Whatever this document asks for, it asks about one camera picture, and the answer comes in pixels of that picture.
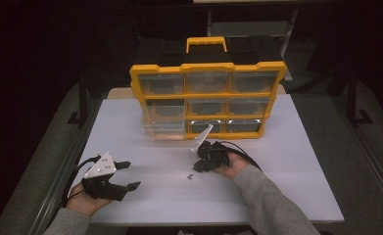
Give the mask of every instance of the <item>human hand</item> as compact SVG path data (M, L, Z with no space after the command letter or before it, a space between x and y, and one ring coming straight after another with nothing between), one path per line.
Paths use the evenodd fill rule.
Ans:
M250 163L236 154L230 152L227 154L230 160L230 165L223 164L219 168L214 169L214 171L232 180L242 168L244 168L246 165L249 165Z
M67 208L91 216L111 201L112 200L100 198L94 199L90 197L90 195L84 192L83 185L78 183L70 190Z

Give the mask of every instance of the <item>gray sleeve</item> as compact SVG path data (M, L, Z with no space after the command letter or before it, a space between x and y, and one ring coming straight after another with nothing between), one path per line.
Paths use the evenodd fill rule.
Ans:
M91 216L70 209L60 209L44 235L86 234Z
M319 234L301 209L256 167L244 167L234 182L258 234Z

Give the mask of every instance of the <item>black cable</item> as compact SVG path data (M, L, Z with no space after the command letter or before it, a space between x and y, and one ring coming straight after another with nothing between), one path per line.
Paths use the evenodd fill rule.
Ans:
M234 145L236 146L241 152L243 152L245 155L249 156L248 154L246 154L246 152L244 152L244 150L242 148L240 148L238 145L234 144L234 143L231 143L231 142L228 142L228 141L221 141L221 142L218 142L218 143L227 143L227 144L231 144L231 145Z
M68 197L68 200L70 200L71 198L77 196L78 194L80 194L80 193L82 193L82 192L84 192L84 189L82 189L82 190L80 190L79 192L76 192L75 194L69 196L69 197Z
M63 192L63 195L62 195L62 207L65 208L66 205L67 205L67 201L69 200L68 198L68 194L70 192L70 188L72 187L72 182L74 181L75 177L77 176L78 174L78 171L86 164L88 163L91 163L91 162L94 162L96 163L97 161L100 160L100 158L102 158L100 155L98 155L97 157L94 157L94 158L90 158L86 161L84 161L83 163L79 164L73 171L72 171L72 175L70 176L69 178L69 181L67 182L66 184L66 187L64 188L64 192Z
M205 150L205 151L210 152L210 151L219 151L219 150L227 151L228 148L225 148L225 149L208 149L208 150Z

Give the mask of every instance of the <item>storage drawer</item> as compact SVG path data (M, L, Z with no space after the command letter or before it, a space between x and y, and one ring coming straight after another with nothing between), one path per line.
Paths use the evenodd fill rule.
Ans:
M230 98L229 116L262 116L269 98Z
M195 71L185 74L188 93L221 93L227 92L229 72Z
M187 110L193 116L214 116L225 114L227 99L187 99Z
M222 125L224 124L223 120L220 119L212 119L212 120L189 120L189 132L200 134L203 132L209 124L213 125L212 131L210 133L221 133Z
M142 118L145 134L154 140L183 140L185 138L184 121L153 122Z
M271 92L278 71L236 71L231 76L231 93Z
M225 122L225 132L258 132L261 119L229 119Z
M139 74L144 95L171 95L184 93L182 73Z
M143 108L149 121L180 121L185 117L183 99L147 100Z

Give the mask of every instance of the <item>white table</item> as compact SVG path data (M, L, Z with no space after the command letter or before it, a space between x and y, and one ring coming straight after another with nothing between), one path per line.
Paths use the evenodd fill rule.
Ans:
M93 223L113 225L247 224L246 208L234 184L213 173L192 169L198 161L193 141L153 141L143 133L141 109L134 99L105 100L80 162L112 153L130 161L111 182L141 181L121 202L98 211ZM312 222L343 221L290 95L278 95L260 139L235 140ZM90 167L80 170L74 184Z

